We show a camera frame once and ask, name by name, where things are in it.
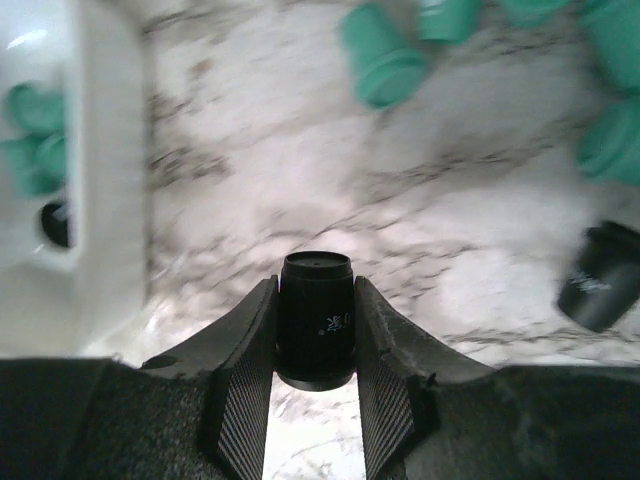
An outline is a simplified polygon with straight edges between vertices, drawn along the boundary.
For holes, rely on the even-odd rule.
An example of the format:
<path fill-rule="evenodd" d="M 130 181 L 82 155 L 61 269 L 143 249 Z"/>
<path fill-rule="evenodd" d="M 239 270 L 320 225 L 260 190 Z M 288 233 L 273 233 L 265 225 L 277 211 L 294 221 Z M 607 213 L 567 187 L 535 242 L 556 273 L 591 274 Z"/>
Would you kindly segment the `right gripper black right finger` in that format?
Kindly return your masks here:
<path fill-rule="evenodd" d="M 441 343 L 355 282 L 370 479 L 635 479 L 635 367 L 495 369 Z"/>

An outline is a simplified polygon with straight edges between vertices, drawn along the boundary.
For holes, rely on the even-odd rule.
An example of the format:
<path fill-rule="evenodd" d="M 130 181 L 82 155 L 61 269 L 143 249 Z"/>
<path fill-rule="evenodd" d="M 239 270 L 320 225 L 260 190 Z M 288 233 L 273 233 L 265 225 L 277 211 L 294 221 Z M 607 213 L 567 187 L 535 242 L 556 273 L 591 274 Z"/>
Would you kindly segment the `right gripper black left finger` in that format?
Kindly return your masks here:
<path fill-rule="evenodd" d="M 108 358 L 1 364 L 5 479 L 258 479 L 277 281 L 138 368 Z"/>

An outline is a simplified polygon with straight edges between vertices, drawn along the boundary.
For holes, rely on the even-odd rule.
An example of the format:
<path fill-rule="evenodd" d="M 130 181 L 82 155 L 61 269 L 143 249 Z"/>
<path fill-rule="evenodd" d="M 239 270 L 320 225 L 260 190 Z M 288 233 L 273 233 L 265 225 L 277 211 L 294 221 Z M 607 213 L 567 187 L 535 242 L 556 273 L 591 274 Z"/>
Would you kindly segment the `white storage basket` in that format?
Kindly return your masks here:
<path fill-rule="evenodd" d="M 1 5 L 2 100 L 30 82 L 65 98 L 67 180 L 25 198 L 1 155 L 1 353 L 70 356 L 133 320 L 146 297 L 145 61 L 136 28 L 105 1 Z M 42 233 L 49 202 L 68 207 L 70 247 Z"/>

